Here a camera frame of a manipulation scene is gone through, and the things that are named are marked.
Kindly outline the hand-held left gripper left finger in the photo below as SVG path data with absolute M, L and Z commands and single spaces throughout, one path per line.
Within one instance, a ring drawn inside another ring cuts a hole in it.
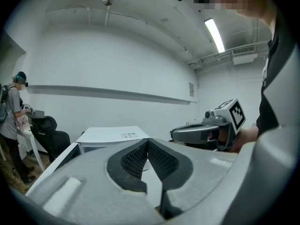
M 107 172 L 108 159 L 136 143 L 80 155 L 36 182 L 26 196 L 64 225 L 159 225 L 165 220 L 146 194 L 122 189 Z

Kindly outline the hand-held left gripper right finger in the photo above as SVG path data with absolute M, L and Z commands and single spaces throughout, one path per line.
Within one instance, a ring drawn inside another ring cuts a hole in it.
M 162 182 L 160 214 L 172 218 L 204 200 L 229 172 L 236 157 L 148 139 L 148 158 Z

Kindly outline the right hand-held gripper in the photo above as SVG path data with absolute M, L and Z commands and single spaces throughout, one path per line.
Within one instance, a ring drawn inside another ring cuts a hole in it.
M 246 121 L 243 109 L 236 98 L 221 103 L 211 111 L 214 112 L 215 117 L 207 120 L 208 124 L 199 123 L 175 128 L 170 131 L 171 138 L 183 143 L 205 144 L 208 142 L 208 133 L 211 131 L 212 124 L 219 127 L 218 131 L 227 130 L 226 142 L 217 142 L 217 150 L 229 150 Z

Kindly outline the white microwave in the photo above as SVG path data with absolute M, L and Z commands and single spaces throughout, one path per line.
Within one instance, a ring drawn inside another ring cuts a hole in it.
M 69 145 L 41 174 L 47 177 L 52 174 L 68 155 L 73 151 L 79 151 L 83 154 L 84 147 L 107 147 L 110 145 L 123 143 L 131 140 L 139 140 L 149 138 L 144 131 L 138 126 L 129 127 L 90 127 L 88 128 L 76 142 Z

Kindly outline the person's right forearm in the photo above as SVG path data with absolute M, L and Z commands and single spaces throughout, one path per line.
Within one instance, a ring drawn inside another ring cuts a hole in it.
M 232 152 L 239 152 L 243 145 L 257 140 L 258 127 L 242 128 L 236 138 L 235 144 L 232 147 Z

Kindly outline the black office chair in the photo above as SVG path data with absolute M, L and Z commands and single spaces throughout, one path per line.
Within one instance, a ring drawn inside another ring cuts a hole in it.
M 52 163 L 71 144 L 69 135 L 57 130 L 57 122 L 51 116 L 37 117 L 30 112 L 26 116 L 31 120 L 30 130 L 33 136 L 46 150 Z

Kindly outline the white ceiling pipes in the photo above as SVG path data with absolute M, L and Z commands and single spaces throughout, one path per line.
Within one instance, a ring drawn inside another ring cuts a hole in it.
M 228 62 L 232 62 L 233 55 L 231 52 L 224 52 L 220 54 L 213 54 L 210 56 L 198 58 L 189 62 L 187 65 L 194 71 L 201 70 L 203 68 L 222 65 Z

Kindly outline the person's black shirt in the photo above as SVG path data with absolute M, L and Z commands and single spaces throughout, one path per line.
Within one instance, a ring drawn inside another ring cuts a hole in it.
M 278 126 L 278 120 L 264 91 L 284 67 L 294 45 L 295 40 L 291 33 L 286 28 L 276 26 L 274 37 L 268 42 L 268 59 L 262 71 L 261 102 L 259 107 L 259 117 L 256 120 L 256 126 L 258 127 L 257 136 Z

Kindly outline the white desk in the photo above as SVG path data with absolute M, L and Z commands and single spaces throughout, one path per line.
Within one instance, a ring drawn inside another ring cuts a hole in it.
M 33 153 L 34 153 L 34 155 L 37 159 L 37 162 L 43 173 L 45 171 L 45 166 L 44 166 L 44 164 L 41 160 L 40 154 L 38 152 L 37 140 L 34 137 L 33 133 L 31 132 L 30 124 L 29 123 L 22 124 L 21 128 L 18 129 L 18 135 L 30 140 L 30 144 L 31 144 Z

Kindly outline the white air conditioner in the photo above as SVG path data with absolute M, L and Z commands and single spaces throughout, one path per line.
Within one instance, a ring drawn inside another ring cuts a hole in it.
M 255 45 L 232 49 L 232 61 L 234 65 L 253 62 L 258 57 Z

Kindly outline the long ceiling light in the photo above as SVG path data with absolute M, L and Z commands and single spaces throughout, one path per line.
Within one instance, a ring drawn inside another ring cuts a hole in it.
M 210 18 L 206 20 L 204 23 L 213 38 L 218 53 L 223 53 L 225 51 L 225 48 L 219 30 L 215 24 L 215 21 L 212 18 Z

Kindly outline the dark backpack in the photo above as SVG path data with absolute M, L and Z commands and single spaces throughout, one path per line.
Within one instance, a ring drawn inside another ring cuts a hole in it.
M 0 84 L 0 125 L 2 125 L 8 115 L 6 101 L 8 98 L 8 86 Z

